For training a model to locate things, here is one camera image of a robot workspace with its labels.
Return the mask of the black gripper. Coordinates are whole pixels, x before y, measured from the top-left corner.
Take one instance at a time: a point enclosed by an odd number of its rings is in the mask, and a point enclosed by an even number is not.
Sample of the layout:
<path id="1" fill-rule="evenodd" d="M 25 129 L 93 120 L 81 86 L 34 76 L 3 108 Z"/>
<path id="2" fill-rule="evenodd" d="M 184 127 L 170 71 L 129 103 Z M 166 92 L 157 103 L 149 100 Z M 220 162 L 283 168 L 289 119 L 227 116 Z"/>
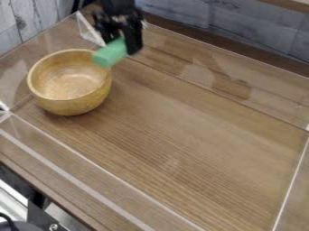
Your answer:
<path id="1" fill-rule="evenodd" d="M 142 12 L 136 0 L 98 0 L 101 10 L 93 13 L 94 28 L 99 31 L 105 43 L 125 35 L 128 54 L 134 55 L 144 46 Z"/>

